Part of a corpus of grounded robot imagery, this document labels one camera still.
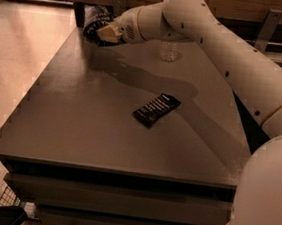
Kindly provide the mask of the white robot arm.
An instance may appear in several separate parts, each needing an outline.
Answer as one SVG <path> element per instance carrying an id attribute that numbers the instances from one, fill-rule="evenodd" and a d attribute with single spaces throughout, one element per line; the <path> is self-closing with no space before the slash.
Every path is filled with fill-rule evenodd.
<path id="1" fill-rule="evenodd" d="M 219 23 L 205 0 L 135 7 L 97 30 L 106 42 L 191 39 L 269 136 L 246 162 L 229 225 L 282 225 L 282 67 Z"/>

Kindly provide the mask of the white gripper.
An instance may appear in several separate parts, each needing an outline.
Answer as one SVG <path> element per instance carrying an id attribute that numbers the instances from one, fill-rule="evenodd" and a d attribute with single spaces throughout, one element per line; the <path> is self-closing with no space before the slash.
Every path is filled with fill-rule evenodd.
<path id="1" fill-rule="evenodd" d="M 130 10 L 123 12 L 117 17 L 117 22 L 111 23 L 100 23 L 96 30 L 97 36 L 101 41 L 108 43 L 116 43 L 122 39 L 128 44 L 138 44 L 144 41 L 140 34 L 138 26 L 139 12 L 141 7 L 135 7 Z"/>

